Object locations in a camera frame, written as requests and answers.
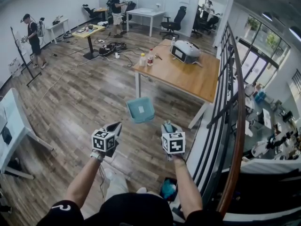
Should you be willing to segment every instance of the white shorts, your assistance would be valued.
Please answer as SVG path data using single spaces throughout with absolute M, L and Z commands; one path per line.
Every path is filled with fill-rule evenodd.
M 121 13 L 112 13 L 113 15 L 113 24 L 119 25 L 122 23 Z

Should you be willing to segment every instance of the tripod stand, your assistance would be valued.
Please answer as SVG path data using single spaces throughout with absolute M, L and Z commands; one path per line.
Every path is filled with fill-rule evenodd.
M 27 83 L 27 85 L 26 85 L 26 86 L 28 87 L 29 84 L 30 84 L 31 82 L 33 82 L 33 80 L 34 80 L 35 78 L 37 78 L 40 74 L 42 74 L 42 72 L 39 72 L 36 76 L 33 76 L 33 75 L 32 75 L 32 72 L 31 72 L 30 69 L 28 68 L 27 63 L 25 62 L 24 57 L 23 57 L 23 55 L 22 55 L 22 52 L 21 52 L 21 50 L 20 50 L 20 48 L 19 48 L 19 46 L 18 46 L 18 44 L 17 44 L 16 38 L 15 38 L 15 35 L 14 35 L 14 32 L 13 32 L 13 28 L 10 27 L 10 29 L 11 29 L 11 32 L 12 32 L 12 34 L 13 34 L 13 37 L 14 37 L 14 40 L 15 40 L 15 45 L 17 46 L 18 52 L 19 52 L 19 54 L 20 54 L 20 57 L 21 57 L 21 59 L 23 60 L 23 63 L 24 63 L 26 69 L 28 70 L 28 72 L 29 72 L 29 74 L 30 74 L 30 76 L 31 76 L 31 78 L 32 78 L 32 79 Z

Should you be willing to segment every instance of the black cap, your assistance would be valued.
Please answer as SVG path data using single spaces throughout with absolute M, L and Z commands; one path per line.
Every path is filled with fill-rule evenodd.
M 24 15 L 23 20 L 25 20 L 25 19 L 27 19 L 29 17 L 30 17 L 30 15 L 27 13 L 27 14 Z

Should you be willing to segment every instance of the plastic bottle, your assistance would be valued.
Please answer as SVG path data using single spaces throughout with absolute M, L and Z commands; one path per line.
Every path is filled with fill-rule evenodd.
M 140 66 L 146 66 L 146 57 L 145 57 L 145 54 L 144 53 L 142 53 L 141 54 L 141 57 L 140 57 L 140 60 L 139 60 L 139 65 Z
M 150 49 L 150 53 L 147 57 L 147 65 L 152 66 L 154 63 L 154 55 L 152 54 L 152 48 Z
M 173 39 L 171 40 L 171 43 L 170 43 L 170 52 L 173 50 L 173 45 L 175 43 L 175 37 L 173 37 Z

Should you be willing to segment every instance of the shorts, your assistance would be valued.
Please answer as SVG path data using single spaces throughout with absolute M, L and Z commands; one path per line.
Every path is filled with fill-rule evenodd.
M 112 13 L 113 15 L 113 24 L 119 25 L 122 22 L 122 16 L 121 13 Z
M 40 55 L 41 54 L 41 48 L 40 48 L 40 40 L 35 40 L 30 43 L 32 46 L 32 53 L 35 55 Z

